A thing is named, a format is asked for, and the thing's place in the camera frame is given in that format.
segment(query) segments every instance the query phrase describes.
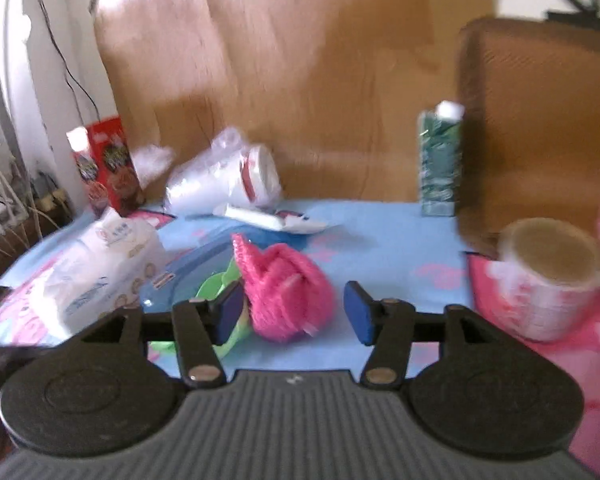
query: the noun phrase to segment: white tissue package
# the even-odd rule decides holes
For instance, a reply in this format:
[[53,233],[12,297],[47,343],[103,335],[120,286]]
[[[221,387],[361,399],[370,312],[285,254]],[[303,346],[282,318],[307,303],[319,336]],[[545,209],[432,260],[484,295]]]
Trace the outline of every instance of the white tissue package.
[[52,335],[67,338],[135,303],[141,285],[167,261],[151,225],[110,208],[35,280],[30,306]]

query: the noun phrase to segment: round black cover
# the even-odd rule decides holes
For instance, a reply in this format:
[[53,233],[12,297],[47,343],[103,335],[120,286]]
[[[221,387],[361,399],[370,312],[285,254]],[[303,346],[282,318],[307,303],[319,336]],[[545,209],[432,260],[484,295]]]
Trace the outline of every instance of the round black cover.
[[138,352],[88,344],[16,373],[0,393],[0,416],[22,446],[87,457],[123,449],[159,430],[175,401],[168,375]]
[[584,408],[579,386],[551,362],[481,344],[427,367],[411,382],[409,398],[438,439],[507,460],[566,448]]

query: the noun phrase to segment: red juice box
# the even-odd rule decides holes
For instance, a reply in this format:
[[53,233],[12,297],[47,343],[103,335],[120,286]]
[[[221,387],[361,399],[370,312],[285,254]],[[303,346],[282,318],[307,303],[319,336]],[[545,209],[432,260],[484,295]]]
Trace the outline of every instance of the red juice box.
[[67,138],[97,216],[108,206],[126,216],[144,202],[120,117],[76,128]]

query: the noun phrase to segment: pink fuzzy fabric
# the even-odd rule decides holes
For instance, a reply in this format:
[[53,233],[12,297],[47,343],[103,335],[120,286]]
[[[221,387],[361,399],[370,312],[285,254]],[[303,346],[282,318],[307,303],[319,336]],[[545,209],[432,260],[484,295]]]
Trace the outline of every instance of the pink fuzzy fabric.
[[233,240],[257,334],[283,342],[299,333],[313,334],[331,319],[333,287],[310,258],[286,244],[261,252],[241,235]]

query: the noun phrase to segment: green juice box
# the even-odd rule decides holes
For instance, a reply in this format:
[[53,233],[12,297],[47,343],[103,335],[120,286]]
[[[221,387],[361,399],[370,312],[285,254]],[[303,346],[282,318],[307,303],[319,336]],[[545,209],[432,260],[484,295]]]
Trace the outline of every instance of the green juice box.
[[420,205],[423,216],[454,216],[460,177],[460,126],[464,107],[442,101],[418,118]]

